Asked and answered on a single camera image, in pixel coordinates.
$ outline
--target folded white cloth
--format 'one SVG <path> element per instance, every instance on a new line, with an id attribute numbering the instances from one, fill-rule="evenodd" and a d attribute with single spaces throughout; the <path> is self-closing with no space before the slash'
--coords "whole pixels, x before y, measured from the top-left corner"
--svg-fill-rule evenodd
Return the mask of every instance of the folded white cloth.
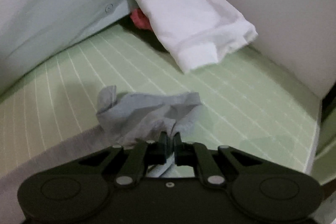
<path id="1" fill-rule="evenodd" d="M 257 37 L 226 0 L 136 0 L 183 72 L 219 63 Z"/>

